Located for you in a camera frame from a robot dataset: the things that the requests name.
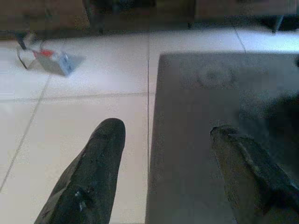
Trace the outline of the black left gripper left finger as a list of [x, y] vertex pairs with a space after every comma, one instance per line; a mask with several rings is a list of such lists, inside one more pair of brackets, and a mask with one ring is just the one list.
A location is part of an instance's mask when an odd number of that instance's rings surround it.
[[102, 121], [58, 179], [35, 223], [109, 223], [125, 138], [122, 120]]

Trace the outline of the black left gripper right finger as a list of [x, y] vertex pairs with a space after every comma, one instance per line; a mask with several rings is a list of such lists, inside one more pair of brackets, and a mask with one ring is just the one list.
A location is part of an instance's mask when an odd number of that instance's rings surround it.
[[259, 144], [227, 125], [210, 136], [237, 223], [299, 222], [299, 188]]

